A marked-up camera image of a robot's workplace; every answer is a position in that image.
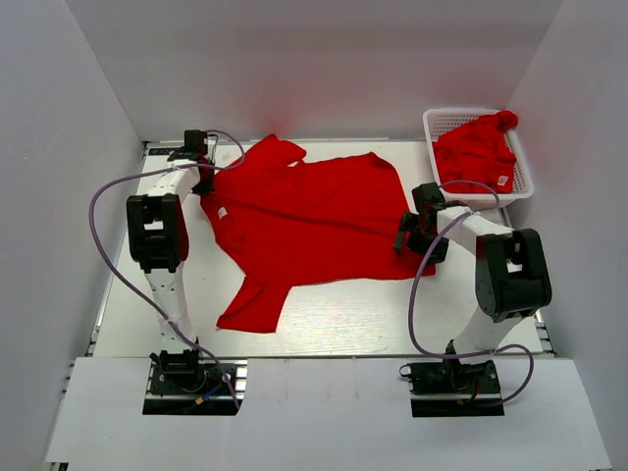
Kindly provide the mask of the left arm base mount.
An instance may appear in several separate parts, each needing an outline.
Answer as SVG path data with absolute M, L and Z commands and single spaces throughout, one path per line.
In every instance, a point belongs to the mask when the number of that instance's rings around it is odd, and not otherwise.
M 149 370 L 142 405 L 144 416 L 233 417 L 242 406 L 245 364 L 224 363 L 226 374 L 211 362 L 191 369 L 180 365 Z

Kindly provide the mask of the red t shirt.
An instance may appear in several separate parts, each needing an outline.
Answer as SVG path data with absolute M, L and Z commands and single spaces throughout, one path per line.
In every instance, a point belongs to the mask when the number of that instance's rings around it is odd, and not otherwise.
M 395 250 L 409 207 L 396 168 L 373 152 L 308 163 L 270 134 L 214 178 L 200 206 L 244 279 L 222 330 L 269 334 L 294 287 L 349 279 L 405 280 L 422 256 Z

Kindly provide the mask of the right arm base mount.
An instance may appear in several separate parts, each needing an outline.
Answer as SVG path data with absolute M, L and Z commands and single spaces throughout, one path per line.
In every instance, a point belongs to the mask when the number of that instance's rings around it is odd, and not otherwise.
M 504 415 L 497 368 L 492 360 L 406 363 L 399 376 L 409 383 L 413 418 L 499 417 Z

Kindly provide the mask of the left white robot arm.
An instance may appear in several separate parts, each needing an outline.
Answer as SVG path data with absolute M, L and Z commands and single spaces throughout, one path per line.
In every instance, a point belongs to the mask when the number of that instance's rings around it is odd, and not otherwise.
M 183 146 L 168 158 L 172 170 L 146 193 L 127 199 L 131 258 L 149 283 L 165 345 L 177 340 L 197 342 L 191 326 L 183 288 L 183 265 L 189 239 L 183 203 L 191 195 L 214 190 L 214 146 L 206 131 L 186 131 Z

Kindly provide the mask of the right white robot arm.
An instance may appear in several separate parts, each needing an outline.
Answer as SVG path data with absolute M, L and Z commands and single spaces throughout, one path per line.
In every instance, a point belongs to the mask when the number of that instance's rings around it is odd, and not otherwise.
M 444 381 L 451 389 L 463 392 L 479 378 L 476 364 L 514 347 L 527 349 L 521 344 L 501 343 L 522 320 L 550 304 L 546 256 L 538 232 L 498 225 L 479 210 L 447 201 L 438 183 L 413 188 L 412 197 L 416 211 L 403 214 L 394 241 L 395 249 L 407 246 L 422 256 L 408 301 L 408 334 L 419 353 L 450 360 L 443 367 Z M 425 269 L 445 261 L 452 241 L 475 257 L 476 309 L 462 332 L 449 342 L 449 350 L 437 353 L 424 348 L 416 338 L 415 301 Z

